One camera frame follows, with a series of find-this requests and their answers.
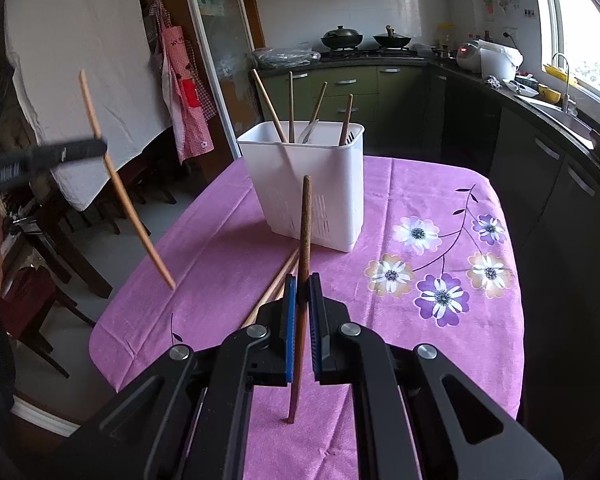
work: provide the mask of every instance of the faucet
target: faucet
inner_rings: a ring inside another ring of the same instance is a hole
[[[567,89],[566,89],[564,95],[562,96],[562,112],[567,113],[567,111],[569,110],[569,61],[567,60],[567,57],[563,53],[556,52],[554,54],[554,56],[551,58],[551,63],[554,62],[554,59],[556,56],[562,56],[562,58],[564,59],[564,62],[567,64]]]

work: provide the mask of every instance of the yellow container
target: yellow container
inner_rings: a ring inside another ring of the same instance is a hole
[[[560,101],[560,97],[562,97],[562,94],[560,94],[560,92],[557,92],[549,88],[548,86],[542,84],[538,85],[538,92],[542,99],[554,105],[557,104],[558,101]]]
[[[543,67],[544,67],[544,71],[547,72],[549,75],[557,77],[560,81],[564,81],[565,83],[567,82],[567,73],[563,69],[557,68],[553,65],[543,65]],[[574,78],[574,76],[570,75],[569,76],[569,84],[577,85],[578,80],[576,78]]]

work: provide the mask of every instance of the window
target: window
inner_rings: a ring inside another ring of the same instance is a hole
[[[584,89],[600,98],[600,12],[591,0],[549,0],[548,3],[549,23],[542,26],[543,55],[548,51],[547,45],[551,46],[552,54],[563,52],[569,60],[571,74]]]

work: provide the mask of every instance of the red checkered apron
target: red checkered apron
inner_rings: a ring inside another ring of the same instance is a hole
[[[164,52],[162,95],[171,113],[178,157],[182,162],[214,148],[206,121],[218,111],[200,81],[193,56],[187,53],[182,28],[171,25],[162,0],[154,0],[152,14],[158,21]]]

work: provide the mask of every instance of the flower print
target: flower print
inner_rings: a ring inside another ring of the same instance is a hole
[[[475,253],[469,256],[472,268],[466,275],[474,288],[483,288],[490,300],[501,298],[505,288],[511,287],[512,272],[504,268],[504,260],[495,254]]]
[[[486,214],[478,216],[477,220],[472,221],[474,231],[480,233],[480,241],[487,242],[489,245],[493,245],[496,242],[503,244],[507,241],[507,237],[504,234],[504,227],[497,218]]]
[[[444,272],[440,278],[427,274],[417,284],[421,291],[413,303],[420,308],[422,319],[436,318],[438,326],[455,326],[460,323],[459,312],[469,311],[469,293],[462,290],[460,280]]]
[[[397,254],[383,254],[379,262],[369,262],[365,275],[369,277],[369,290],[378,296],[393,294],[394,298],[409,292],[409,282],[415,278],[411,266]]]
[[[403,242],[410,251],[422,256],[425,249],[438,250],[442,243],[439,232],[431,220],[420,220],[417,216],[400,218],[400,225],[394,226],[394,240]]]

